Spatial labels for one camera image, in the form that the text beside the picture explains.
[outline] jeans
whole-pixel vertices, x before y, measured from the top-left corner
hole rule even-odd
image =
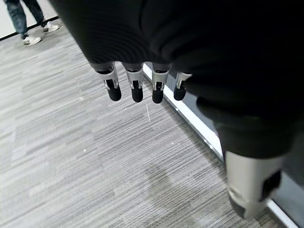
[[[30,12],[33,14],[36,22],[41,25],[44,20],[42,10],[36,0],[23,0]],[[24,37],[28,32],[27,18],[19,0],[5,0],[11,20],[16,31]]]

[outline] leg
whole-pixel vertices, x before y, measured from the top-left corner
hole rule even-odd
[[[152,100],[154,101],[154,103],[159,104],[160,102],[162,102],[163,89],[167,83],[171,64],[152,63],[152,65]]]
[[[19,2],[16,1],[6,1],[8,12],[10,18],[14,24],[16,31],[21,35],[22,39],[27,36],[27,18],[24,14],[23,8]]]
[[[90,65],[100,74],[111,100],[119,101],[122,93],[120,91],[114,62],[90,63]]]
[[[135,102],[141,102],[143,100],[143,63],[122,64],[127,71],[132,98]]]
[[[33,14],[37,24],[42,25],[44,21],[43,12],[36,0],[23,0],[30,12]]]

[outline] person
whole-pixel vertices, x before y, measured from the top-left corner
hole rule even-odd
[[[4,0],[7,5],[9,16],[14,24],[16,32],[21,35],[24,45],[34,45],[39,43],[41,37],[30,36],[28,34],[27,20],[20,0]],[[43,32],[53,32],[59,29],[58,25],[46,22],[41,7],[36,0],[23,0],[30,12],[33,14],[36,22],[43,28]]]

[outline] baseboard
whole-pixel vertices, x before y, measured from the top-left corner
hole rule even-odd
[[[56,17],[47,19],[46,22],[53,21],[53,20],[56,20],[56,19],[59,19],[59,16],[56,16]],[[38,24],[29,26],[29,27],[28,27],[28,30],[30,30],[30,29],[32,29],[32,28],[35,28],[35,27],[37,27],[37,26],[38,26]],[[4,37],[0,38],[0,41],[5,40],[5,39],[10,38],[10,37],[13,37],[13,36],[15,36],[15,35],[18,35],[18,33],[17,33],[17,32],[14,32],[14,33],[12,33],[12,34],[9,34],[9,35],[7,35],[7,36],[4,36]]]

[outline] silver metal part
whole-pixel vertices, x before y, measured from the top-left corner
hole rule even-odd
[[[112,69],[110,69],[110,70],[111,70],[110,73],[108,73],[108,74],[99,74],[99,76],[104,81],[104,85],[105,85],[106,89],[110,90],[110,87],[107,84],[107,80],[112,80],[113,84],[114,84],[114,88],[117,89],[119,83],[118,83],[117,71],[116,71],[116,68],[115,68],[114,64],[112,64]]]
[[[176,75],[176,87],[178,89],[180,89],[181,87],[181,82],[182,81],[186,81],[189,77],[191,77],[192,74],[186,74],[186,73],[183,73],[183,72],[178,72],[177,75]]]
[[[270,159],[255,159],[226,152],[228,193],[231,200],[244,209],[243,218],[253,218],[266,206],[277,189],[262,197],[264,182],[280,171],[285,155]]]
[[[152,71],[153,90],[156,90],[157,82],[161,82],[161,91],[164,89],[164,87],[167,83],[168,74],[169,74],[169,71],[164,72],[164,73],[157,73],[154,70]]]
[[[127,70],[127,76],[130,83],[131,89],[134,89],[133,81],[138,81],[138,88],[141,89],[143,86],[143,69],[136,72],[131,72]]]

